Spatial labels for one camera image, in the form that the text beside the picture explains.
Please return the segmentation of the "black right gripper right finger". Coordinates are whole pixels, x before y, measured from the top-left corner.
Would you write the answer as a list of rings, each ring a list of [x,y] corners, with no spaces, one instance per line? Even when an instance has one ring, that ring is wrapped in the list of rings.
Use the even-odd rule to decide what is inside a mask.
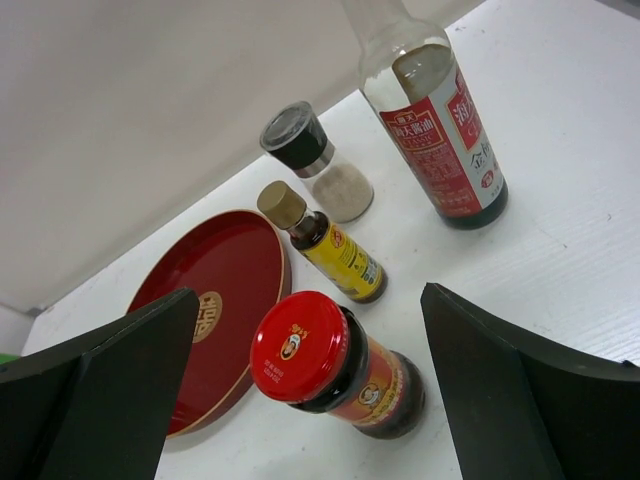
[[[638,365],[549,340],[439,284],[421,307],[463,478],[638,478]]]

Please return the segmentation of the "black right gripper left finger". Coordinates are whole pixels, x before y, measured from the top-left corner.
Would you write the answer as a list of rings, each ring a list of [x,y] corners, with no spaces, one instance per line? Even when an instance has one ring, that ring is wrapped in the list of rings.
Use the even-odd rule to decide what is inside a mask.
[[[182,288],[2,363],[2,478],[154,478],[198,310]]]

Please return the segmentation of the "red-lid chili sauce jar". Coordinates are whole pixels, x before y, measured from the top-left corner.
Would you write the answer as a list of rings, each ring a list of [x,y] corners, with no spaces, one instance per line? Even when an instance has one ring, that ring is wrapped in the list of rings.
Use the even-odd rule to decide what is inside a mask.
[[[270,399],[331,415],[375,439],[408,434],[426,405],[414,362],[369,336],[349,309],[317,291],[292,294],[266,314],[252,341],[250,371]]]

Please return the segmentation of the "small yellow-label dark bottle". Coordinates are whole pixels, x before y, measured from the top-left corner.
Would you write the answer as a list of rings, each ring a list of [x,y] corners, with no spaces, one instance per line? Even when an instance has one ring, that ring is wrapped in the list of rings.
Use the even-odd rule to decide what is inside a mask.
[[[382,265],[326,214],[311,210],[288,184],[280,180],[268,184],[257,207],[351,301],[368,304],[384,294],[388,276]]]

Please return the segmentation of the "black-top pepper grinder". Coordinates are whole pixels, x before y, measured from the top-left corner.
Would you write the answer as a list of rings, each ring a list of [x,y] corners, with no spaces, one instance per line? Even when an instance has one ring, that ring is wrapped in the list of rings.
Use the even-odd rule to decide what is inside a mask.
[[[259,143],[295,173],[333,221],[351,222],[371,206],[371,182],[338,152],[309,102],[295,102],[275,114],[263,128]]]

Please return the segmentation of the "tall soy sauce bottle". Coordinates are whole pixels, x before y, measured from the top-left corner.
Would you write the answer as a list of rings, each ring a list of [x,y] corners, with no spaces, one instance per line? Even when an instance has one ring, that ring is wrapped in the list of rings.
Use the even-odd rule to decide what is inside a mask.
[[[342,4],[361,52],[359,90],[450,227],[482,228],[508,186],[445,30],[401,1]]]

